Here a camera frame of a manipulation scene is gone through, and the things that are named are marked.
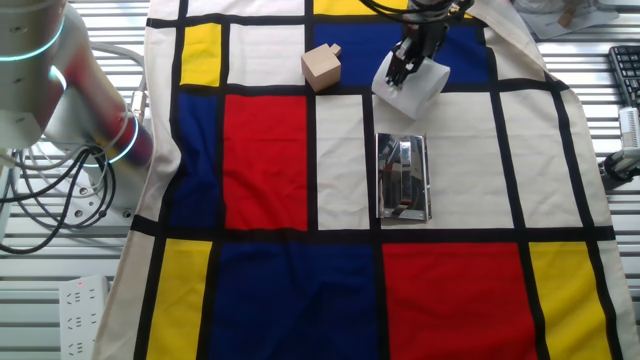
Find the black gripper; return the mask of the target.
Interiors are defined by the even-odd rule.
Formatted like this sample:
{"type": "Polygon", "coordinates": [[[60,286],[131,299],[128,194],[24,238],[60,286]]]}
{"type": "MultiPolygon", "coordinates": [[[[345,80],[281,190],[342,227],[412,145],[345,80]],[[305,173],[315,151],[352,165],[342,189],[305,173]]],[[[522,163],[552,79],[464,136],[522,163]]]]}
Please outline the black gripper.
{"type": "Polygon", "coordinates": [[[449,25],[445,22],[405,24],[402,42],[392,49],[386,84],[400,89],[406,78],[419,68],[419,59],[432,59],[440,50],[448,30],[449,25]]]}

